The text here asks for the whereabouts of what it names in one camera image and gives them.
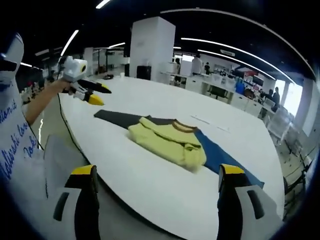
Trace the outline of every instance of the person's arm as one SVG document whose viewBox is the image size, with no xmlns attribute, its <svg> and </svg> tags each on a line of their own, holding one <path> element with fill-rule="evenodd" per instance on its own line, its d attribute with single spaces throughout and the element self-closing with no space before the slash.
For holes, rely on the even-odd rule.
<svg viewBox="0 0 320 240">
<path fill-rule="evenodd" d="M 59 79 L 51 85 L 44 88 L 35 98 L 28 104 L 25 119 L 29 125 L 32 125 L 40 113 L 50 103 L 51 99 L 64 89 L 69 90 L 70 83 Z"/>
</svg>

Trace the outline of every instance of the yellow sweater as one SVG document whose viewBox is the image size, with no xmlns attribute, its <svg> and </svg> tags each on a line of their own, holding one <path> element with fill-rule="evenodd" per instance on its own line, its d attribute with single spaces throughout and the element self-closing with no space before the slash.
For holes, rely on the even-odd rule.
<svg viewBox="0 0 320 240">
<path fill-rule="evenodd" d="M 128 130 L 134 142 L 189 171 L 198 170 L 206 162 L 205 151 L 192 127 L 177 121 L 169 125 L 156 125 L 142 117 Z"/>
</svg>

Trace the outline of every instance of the blue cloth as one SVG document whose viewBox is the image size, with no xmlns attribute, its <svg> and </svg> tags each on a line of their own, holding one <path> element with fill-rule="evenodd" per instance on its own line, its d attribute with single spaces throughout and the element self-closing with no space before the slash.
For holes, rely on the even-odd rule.
<svg viewBox="0 0 320 240">
<path fill-rule="evenodd" d="M 245 84 L 243 82 L 237 82 L 235 84 L 235 92 L 238 93 L 238 94 L 241 94 L 243 95 L 245 93 Z"/>
<path fill-rule="evenodd" d="M 260 188 L 264 187 L 264 182 L 257 179 L 251 172 L 249 172 L 244 166 L 237 162 L 233 157 L 226 153 L 218 144 L 212 142 L 206 135 L 202 133 L 201 130 L 197 130 L 194 133 L 195 137 L 201 143 L 203 150 L 206 155 L 205 167 L 211 171 L 219 174 L 219 169 L 221 164 L 229 164 L 237 166 L 244 170 L 247 178 L 252 185 L 258 185 Z"/>
</svg>

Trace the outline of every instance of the white oval table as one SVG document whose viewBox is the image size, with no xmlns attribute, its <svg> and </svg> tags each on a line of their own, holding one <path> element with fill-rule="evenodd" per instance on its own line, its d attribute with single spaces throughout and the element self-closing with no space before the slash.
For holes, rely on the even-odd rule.
<svg viewBox="0 0 320 240">
<path fill-rule="evenodd" d="M 196 174 L 128 139 L 128 130 L 94 118 L 101 110 L 178 119 L 197 126 L 258 179 L 284 212 L 279 158 L 263 122 L 241 110 L 175 86 L 130 77 L 99 80 L 112 94 L 104 106 L 60 94 L 61 106 L 81 150 L 103 181 L 128 206 L 158 227 L 187 240 L 217 238 L 219 176 L 202 167 Z"/>
</svg>

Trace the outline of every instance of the black ceiling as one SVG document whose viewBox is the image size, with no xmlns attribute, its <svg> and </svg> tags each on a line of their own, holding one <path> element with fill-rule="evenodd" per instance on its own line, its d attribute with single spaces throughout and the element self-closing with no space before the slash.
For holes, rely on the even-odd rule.
<svg viewBox="0 0 320 240">
<path fill-rule="evenodd" d="M 318 24 L 316 3 L 285 0 L 111 0 L 96 9 L 101 0 L 55 0 L 13 2 L 12 17 L 1 21 L 21 34 L 23 61 L 41 64 L 35 53 L 63 47 L 74 30 L 79 30 L 66 54 L 82 52 L 85 47 L 107 47 L 130 42 L 132 23 L 161 16 L 176 26 L 175 45 L 184 50 L 203 49 L 219 53 L 214 44 L 190 42 L 181 37 L 214 41 L 255 54 L 283 71 L 297 72 L 315 79 L 306 63 L 286 43 L 269 31 L 248 21 L 220 13 L 184 11 L 160 14 L 174 9 L 213 9 L 241 15 L 266 25 L 291 43 L 315 69 L 318 66 Z M 236 52 L 239 60 L 266 72 L 274 71 L 265 63 Z"/>
</svg>

